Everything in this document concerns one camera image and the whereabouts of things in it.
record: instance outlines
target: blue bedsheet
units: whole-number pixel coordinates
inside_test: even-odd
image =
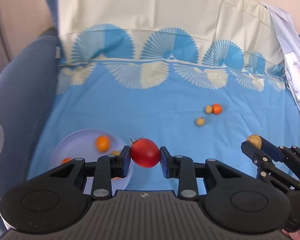
[[[260,53],[252,53],[244,62],[236,44],[220,40],[199,59],[187,34],[166,28],[155,35],[166,35],[168,46],[151,44],[154,39],[150,37],[140,58],[134,59],[133,43],[126,33],[113,27],[111,32],[94,28],[98,31],[89,31],[95,35],[93,42],[84,40],[86,33],[79,35],[72,52],[73,66],[61,70],[58,91],[65,93],[56,97],[28,179],[47,171],[54,147],[65,136],[85,128],[119,135],[127,145],[131,138],[149,138],[159,147],[166,146],[171,155],[186,155],[195,162],[216,158],[251,176],[256,166],[240,150],[250,134],[259,134],[277,146],[300,147],[300,114],[290,91],[280,86],[282,68],[265,69]],[[226,52],[215,57],[220,48]],[[145,80],[139,71],[149,66],[145,64],[155,65],[149,69],[159,71],[153,75],[158,79]],[[211,73],[220,75],[207,77]],[[213,103],[223,106],[220,115],[203,112]],[[206,124],[197,127],[194,120],[201,116]],[[288,172],[283,164],[278,166]],[[176,190],[177,185],[176,179],[163,177],[160,164],[151,169],[135,165],[127,189]],[[200,193],[205,192],[201,179],[198,186]]]

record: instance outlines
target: metal pin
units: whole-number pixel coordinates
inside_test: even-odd
[[[106,189],[104,188],[99,188],[99,189],[96,189],[93,194],[96,196],[96,197],[106,197],[109,195],[109,191],[107,191]]]
[[[197,195],[197,193],[192,189],[185,189],[185,190],[181,191],[181,196],[186,197],[186,198],[195,197],[196,195]]]

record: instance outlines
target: blue sofa armrest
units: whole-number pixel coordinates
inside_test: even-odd
[[[56,89],[59,40],[47,32],[27,46],[0,75],[0,198],[26,179],[31,156],[49,116]],[[5,226],[0,217],[0,228]]]

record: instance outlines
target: small potato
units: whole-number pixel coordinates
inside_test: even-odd
[[[248,136],[246,141],[252,143],[258,149],[261,149],[262,141],[261,141],[261,138],[259,135],[252,134],[252,135]]]
[[[195,124],[196,124],[197,126],[203,126],[204,123],[205,123],[205,121],[204,121],[204,118],[203,118],[203,117],[199,117],[199,118],[197,118],[197,119],[195,120]]]
[[[211,114],[213,111],[213,108],[212,108],[212,106],[206,106],[204,111],[206,112],[206,114]]]

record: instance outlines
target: purple plate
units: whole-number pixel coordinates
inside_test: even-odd
[[[101,153],[95,148],[95,140],[100,135],[107,135],[111,140],[110,149]],[[112,136],[106,132],[92,129],[83,129],[76,131],[67,137],[63,138],[61,142],[55,147],[52,152],[51,159],[49,162],[49,170],[59,166],[63,159],[70,157],[74,158],[84,158],[86,162],[95,162],[99,157],[103,155],[108,155],[112,151],[121,151],[122,148],[126,145],[124,141],[118,136]],[[116,190],[125,189],[131,179],[133,170],[133,161],[130,162],[130,167],[127,177],[123,179],[112,179],[112,195]],[[91,194],[93,178],[87,178],[87,184],[84,188],[85,194]]]

